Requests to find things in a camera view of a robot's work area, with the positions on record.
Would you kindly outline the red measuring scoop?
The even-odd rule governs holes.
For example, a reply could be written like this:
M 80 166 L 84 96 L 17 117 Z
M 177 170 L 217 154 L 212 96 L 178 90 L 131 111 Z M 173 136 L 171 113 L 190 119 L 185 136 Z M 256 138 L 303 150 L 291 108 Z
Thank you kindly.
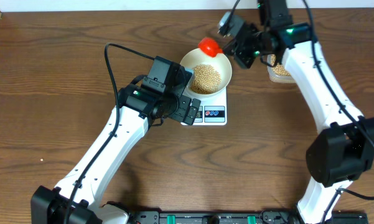
M 212 38 L 205 37 L 203 38 L 199 44 L 198 48 L 209 57 L 216 57 L 218 54 L 222 54 L 223 50 L 219 46 L 219 44 Z

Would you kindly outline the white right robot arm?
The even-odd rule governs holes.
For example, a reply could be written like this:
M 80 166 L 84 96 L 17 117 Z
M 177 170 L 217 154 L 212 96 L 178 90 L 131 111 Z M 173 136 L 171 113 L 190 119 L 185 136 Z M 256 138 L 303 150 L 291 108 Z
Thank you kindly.
M 374 118 L 366 118 L 349 100 L 328 66 L 314 21 L 295 23 L 285 1 L 259 1 L 261 27 L 226 12 L 218 23 L 223 48 L 244 69 L 256 59 L 275 57 L 289 72 L 314 118 L 317 137 L 306 152 L 311 175 L 291 223 L 325 223 L 350 185 L 374 160 Z

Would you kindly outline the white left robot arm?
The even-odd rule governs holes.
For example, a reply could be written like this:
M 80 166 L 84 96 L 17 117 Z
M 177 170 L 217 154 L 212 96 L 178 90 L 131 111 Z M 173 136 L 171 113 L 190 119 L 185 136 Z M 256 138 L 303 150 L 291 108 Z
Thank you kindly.
M 53 189 L 40 186 L 33 194 L 32 223 L 127 223 L 125 209 L 100 204 L 105 190 L 155 120 L 193 124 L 200 100 L 184 95 L 193 79 L 192 69 L 156 57 L 147 75 L 121 88 L 118 104 L 82 159 Z

